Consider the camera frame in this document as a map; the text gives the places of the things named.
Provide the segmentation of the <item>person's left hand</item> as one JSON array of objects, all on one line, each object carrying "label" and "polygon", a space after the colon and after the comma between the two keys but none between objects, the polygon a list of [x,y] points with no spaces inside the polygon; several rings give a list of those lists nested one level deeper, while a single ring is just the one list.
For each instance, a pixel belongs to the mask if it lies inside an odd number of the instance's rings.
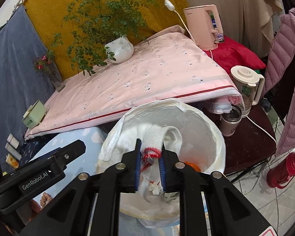
[{"label": "person's left hand", "polygon": [[41,211],[41,206],[35,200],[31,200],[30,205],[34,213],[38,214]]}]

